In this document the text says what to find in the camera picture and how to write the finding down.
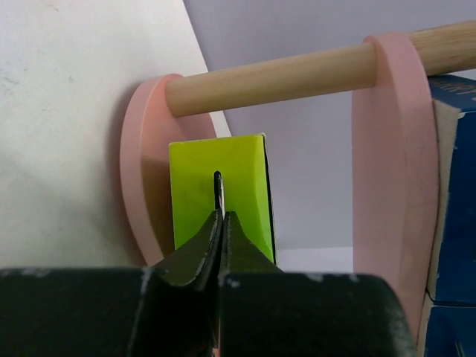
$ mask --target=wooden dowel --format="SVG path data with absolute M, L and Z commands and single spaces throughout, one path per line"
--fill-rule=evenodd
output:
M 410 33 L 428 76 L 476 68 L 476 21 Z M 176 117 L 368 88 L 375 83 L 372 44 L 320 51 L 171 80 Z

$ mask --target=white wall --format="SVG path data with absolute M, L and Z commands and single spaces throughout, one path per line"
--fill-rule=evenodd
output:
M 124 113 L 145 79 L 204 71 L 181 0 L 1 0 L 0 267 L 141 264 Z
M 185 4 L 211 71 L 354 45 L 372 33 L 461 22 L 476 14 L 475 0 Z M 234 109 L 226 116 L 234 135 L 267 134 L 278 250 L 351 246 L 350 93 Z

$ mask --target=pink wooden stand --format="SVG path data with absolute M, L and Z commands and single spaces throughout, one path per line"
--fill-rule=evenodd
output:
M 417 337 L 438 208 L 437 135 L 408 36 L 369 36 L 376 86 L 353 92 L 354 269 L 383 277 Z
M 215 138 L 209 114 L 174 118 L 165 102 L 169 74 L 142 83 L 127 107 L 120 180 L 132 232 L 148 266 L 173 251 L 169 143 Z

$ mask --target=blue cardboard box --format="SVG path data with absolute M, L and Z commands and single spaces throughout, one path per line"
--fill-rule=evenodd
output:
M 418 357 L 475 357 L 476 306 L 441 306 L 427 296 L 417 354 Z
M 440 155 L 440 206 L 428 275 L 431 298 L 476 305 L 476 81 L 428 78 Z

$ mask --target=green paper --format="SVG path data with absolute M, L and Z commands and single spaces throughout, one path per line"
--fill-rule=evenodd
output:
M 247 238 L 274 262 L 266 145 L 261 134 L 170 145 L 176 249 L 199 231 L 215 209 L 216 171 L 223 177 L 226 211 L 237 213 Z

